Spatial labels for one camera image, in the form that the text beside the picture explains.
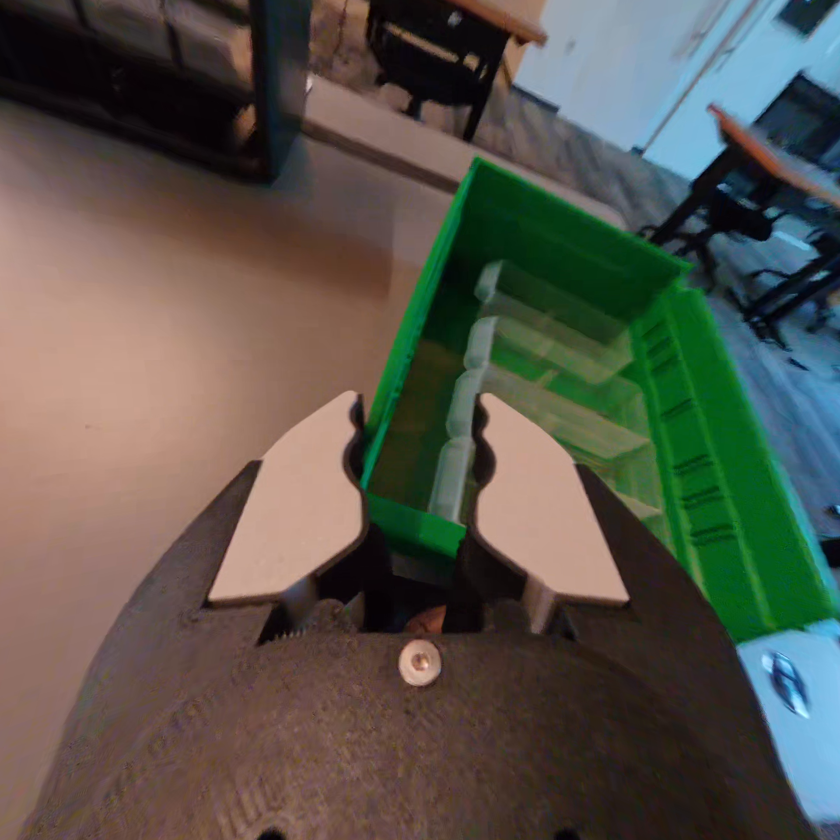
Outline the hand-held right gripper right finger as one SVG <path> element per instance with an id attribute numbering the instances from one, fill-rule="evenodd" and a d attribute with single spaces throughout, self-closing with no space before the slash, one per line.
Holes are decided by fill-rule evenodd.
<path id="1" fill-rule="evenodd" d="M 498 396 L 476 401 L 478 491 L 469 531 L 512 573 L 500 596 L 516 599 L 534 634 L 567 602 L 623 608 L 630 595 L 572 456 Z"/>

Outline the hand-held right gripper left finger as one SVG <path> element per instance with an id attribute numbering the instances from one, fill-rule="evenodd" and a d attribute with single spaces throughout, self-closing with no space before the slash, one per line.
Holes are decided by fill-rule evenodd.
<path id="1" fill-rule="evenodd" d="M 352 455 L 362 396 L 342 392 L 265 453 L 213 578 L 213 609 L 278 606 L 298 625 L 322 596 L 322 577 L 356 549 L 366 511 Z"/>

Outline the green plastic bin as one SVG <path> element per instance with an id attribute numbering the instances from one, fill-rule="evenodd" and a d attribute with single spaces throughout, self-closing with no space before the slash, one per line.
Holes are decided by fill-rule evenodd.
<path id="1" fill-rule="evenodd" d="M 838 586 L 686 262 L 480 157 L 407 304 L 366 426 L 363 487 L 391 538 L 454 558 L 428 512 L 485 265 L 508 260 L 628 327 L 672 547 L 737 643 L 838 619 Z"/>

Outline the black drawer cabinet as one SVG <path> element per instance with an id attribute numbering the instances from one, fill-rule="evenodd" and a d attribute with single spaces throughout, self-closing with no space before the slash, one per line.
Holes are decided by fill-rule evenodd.
<path id="1" fill-rule="evenodd" d="M 2 98 L 269 185 L 301 131 L 311 10 L 311 2 L 250 2 L 253 89 L 241 91 L 1 3 Z"/>

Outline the rows of clear cabinet drawers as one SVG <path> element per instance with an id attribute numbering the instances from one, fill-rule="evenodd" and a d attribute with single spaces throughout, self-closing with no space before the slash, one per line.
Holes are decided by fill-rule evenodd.
<path id="1" fill-rule="evenodd" d="M 22 1 L 2 2 L 2 9 L 75 27 L 241 91 L 253 89 L 247 1 Z"/>

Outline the white pad with dark logo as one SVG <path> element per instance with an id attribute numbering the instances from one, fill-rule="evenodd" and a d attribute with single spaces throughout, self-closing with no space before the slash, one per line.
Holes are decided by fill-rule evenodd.
<path id="1" fill-rule="evenodd" d="M 737 652 L 803 813 L 816 825 L 837 823 L 838 625 L 758 637 Z"/>

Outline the black desk legs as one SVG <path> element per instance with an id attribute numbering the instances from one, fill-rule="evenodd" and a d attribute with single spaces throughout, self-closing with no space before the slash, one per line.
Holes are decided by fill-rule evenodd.
<path id="1" fill-rule="evenodd" d="M 784 215 L 805 218 L 810 200 L 815 199 L 768 177 L 758 166 L 739 164 L 725 147 L 693 181 L 677 209 L 661 225 L 642 227 L 638 234 L 657 246 L 678 240 L 682 244 L 679 254 L 698 256 L 714 288 L 717 265 L 709 248 L 714 236 L 736 235 L 765 242 Z M 783 351 L 790 352 L 791 347 L 777 330 L 777 322 L 809 301 L 825 300 L 838 288 L 838 210 L 833 211 L 833 221 L 824 214 L 815 222 L 817 238 L 812 246 L 817 255 L 804 267 L 792 274 L 769 268 L 753 272 L 751 278 L 768 275 L 780 283 L 750 301 L 729 293 L 755 335 Z"/>

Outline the background wooden desk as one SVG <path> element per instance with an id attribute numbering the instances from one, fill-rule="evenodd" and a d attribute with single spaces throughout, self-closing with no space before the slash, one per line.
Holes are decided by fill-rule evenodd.
<path id="1" fill-rule="evenodd" d="M 784 186 L 839 209 L 839 187 L 825 170 L 782 150 L 715 103 L 707 106 L 707 112 L 717 125 L 721 142 L 734 153 L 740 165 L 756 165 Z"/>
<path id="2" fill-rule="evenodd" d="M 448 1 L 490 25 L 507 32 L 521 46 L 544 47 L 549 37 L 541 26 L 546 1 Z"/>

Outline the black office chair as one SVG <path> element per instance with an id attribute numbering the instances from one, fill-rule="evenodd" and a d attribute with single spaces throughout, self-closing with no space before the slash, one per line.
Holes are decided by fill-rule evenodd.
<path id="1" fill-rule="evenodd" d="M 468 108 L 462 139 L 476 134 L 511 34 L 453 2 L 372 1 L 364 40 L 377 88 L 408 94 L 403 113 L 420 121 L 423 105 Z"/>

